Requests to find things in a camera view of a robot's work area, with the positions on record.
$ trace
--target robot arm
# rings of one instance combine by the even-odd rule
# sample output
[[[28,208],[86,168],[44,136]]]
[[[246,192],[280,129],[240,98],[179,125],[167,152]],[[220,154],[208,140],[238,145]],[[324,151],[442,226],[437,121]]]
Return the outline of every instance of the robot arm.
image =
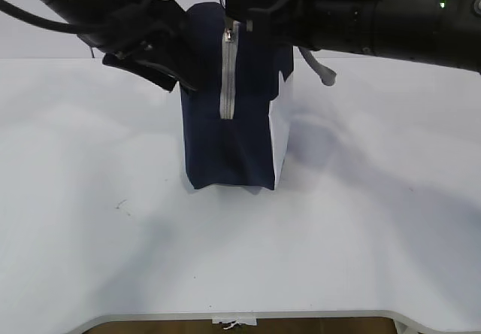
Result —
[[[106,53],[104,64],[172,91],[176,82],[201,85],[201,65],[186,32],[186,12],[175,1],[42,0],[69,24],[43,20],[0,1],[0,8],[27,23],[78,34]]]
[[[70,25],[0,10],[61,32],[77,33],[106,53],[104,64],[172,90],[195,89],[202,65],[175,1],[42,0]],[[309,50],[336,50],[481,71],[481,0],[226,0],[229,17],[260,39]]]
[[[481,0],[226,0],[261,39],[481,71]]]

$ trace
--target white table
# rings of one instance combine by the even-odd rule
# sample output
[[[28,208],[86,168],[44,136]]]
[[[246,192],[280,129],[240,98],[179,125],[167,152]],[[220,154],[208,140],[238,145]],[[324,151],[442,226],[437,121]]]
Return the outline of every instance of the white table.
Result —
[[[277,192],[183,173],[178,93],[98,60],[0,61],[0,332],[392,317],[481,331],[481,77],[298,61]]]

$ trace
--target black cable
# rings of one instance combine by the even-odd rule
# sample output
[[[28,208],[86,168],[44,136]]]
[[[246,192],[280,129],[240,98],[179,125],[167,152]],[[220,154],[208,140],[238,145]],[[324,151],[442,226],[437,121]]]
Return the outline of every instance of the black cable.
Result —
[[[25,23],[37,26],[39,28],[48,29],[54,32],[69,33],[72,35],[88,35],[92,33],[105,32],[111,29],[109,25],[74,25],[46,20],[45,18],[35,16],[21,8],[18,8],[7,1],[0,0],[0,11],[8,14],[13,18],[22,20]]]

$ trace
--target fabric bag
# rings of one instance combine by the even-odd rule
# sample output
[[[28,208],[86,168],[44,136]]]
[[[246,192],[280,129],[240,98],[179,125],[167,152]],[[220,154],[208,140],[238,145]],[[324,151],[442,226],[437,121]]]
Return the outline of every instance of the fabric bag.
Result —
[[[181,87],[187,176],[195,189],[274,190],[289,140],[293,47],[257,42],[240,23],[228,34],[217,3],[187,13],[207,75],[202,90]]]

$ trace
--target silver zipper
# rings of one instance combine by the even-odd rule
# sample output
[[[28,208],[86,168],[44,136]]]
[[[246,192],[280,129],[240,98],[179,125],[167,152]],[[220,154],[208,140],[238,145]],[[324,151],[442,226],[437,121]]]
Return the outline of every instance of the silver zipper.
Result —
[[[222,89],[220,91],[220,118],[233,120],[235,110],[235,66],[239,47],[239,22],[226,29],[222,37]]]

